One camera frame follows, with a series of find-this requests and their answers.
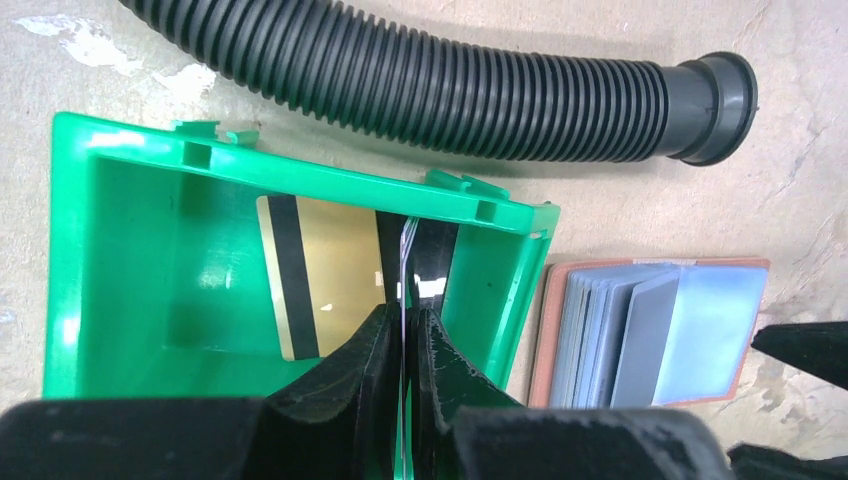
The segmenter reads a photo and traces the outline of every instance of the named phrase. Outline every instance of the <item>hose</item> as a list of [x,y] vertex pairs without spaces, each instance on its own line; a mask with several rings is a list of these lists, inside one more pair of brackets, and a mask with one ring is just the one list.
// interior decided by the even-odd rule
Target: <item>hose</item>
[[226,78],[389,140],[510,160],[717,163],[748,133],[742,57],[677,67],[440,39],[329,0],[121,0]]

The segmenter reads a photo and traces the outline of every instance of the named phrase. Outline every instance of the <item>hose end cap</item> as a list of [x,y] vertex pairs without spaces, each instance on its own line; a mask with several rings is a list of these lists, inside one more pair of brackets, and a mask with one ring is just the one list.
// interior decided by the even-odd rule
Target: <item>hose end cap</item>
[[711,126],[702,140],[673,158],[689,165],[715,165],[732,155],[751,129],[758,108],[757,77],[747,60],[731,52],[710,53],[680,66],[707,77],[715,101]]

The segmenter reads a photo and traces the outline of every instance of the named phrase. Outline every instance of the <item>green plastic bin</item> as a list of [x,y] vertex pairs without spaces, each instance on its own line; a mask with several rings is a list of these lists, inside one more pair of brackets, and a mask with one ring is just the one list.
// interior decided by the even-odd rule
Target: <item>green plastic bin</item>
[[280,353],[256,212],[269,193],[460,224],[443,321],[506,385],[558,207],[262,153],[256,132],[225,143],[215,126],[56,115],[45,397],[267,395],[315,365]]

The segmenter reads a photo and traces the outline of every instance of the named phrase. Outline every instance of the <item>concrete surface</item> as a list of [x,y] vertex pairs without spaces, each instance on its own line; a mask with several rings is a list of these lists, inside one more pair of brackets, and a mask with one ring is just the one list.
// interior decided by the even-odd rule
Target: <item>concrete surface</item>
[[[848,2],[820,0],[357,0],[378,15],[467,42],[670,64],[746,56],[760,82],[748,140],[706,169],[500,163],[342,131],[210,75],[117,1],[2,1],[0,407],[39,395],[47,280],[50,120],[73,110],[164,127],[254,125],[262,148],[401,178],[477,175],[525,202],[562,206],[552,253],[568,258],[747,255],[773,262],[761,325],[848,318]],[[526,395],[531,317],[509,391]],[[693,408],[729,446],[848,453],[848,393],[752,353],[735,400]]]

